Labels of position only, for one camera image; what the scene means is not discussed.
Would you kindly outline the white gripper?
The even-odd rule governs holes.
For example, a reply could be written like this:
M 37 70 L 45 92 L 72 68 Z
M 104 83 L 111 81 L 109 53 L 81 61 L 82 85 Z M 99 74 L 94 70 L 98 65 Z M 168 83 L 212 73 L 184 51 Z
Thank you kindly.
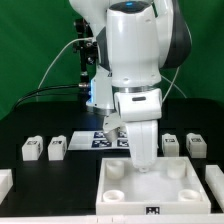
M 138 93 L 114 94 L 116 111 L 125 124 L 133 166 L 149 172 L 157 158 L 158 120 L 162 117 L 159 88 Z

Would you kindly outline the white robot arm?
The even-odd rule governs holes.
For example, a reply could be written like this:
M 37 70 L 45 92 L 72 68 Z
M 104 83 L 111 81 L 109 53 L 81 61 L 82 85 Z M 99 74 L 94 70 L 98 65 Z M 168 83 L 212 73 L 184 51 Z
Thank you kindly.
M 127 133 L 133 166 L 148 171 L 157 158 L 162 116 L 160 71 L 179 67 L 191 35 L 178 0 L 69 0 L 90 26 L 97 48 L 87 109 L 104 116 L 105 137 Z

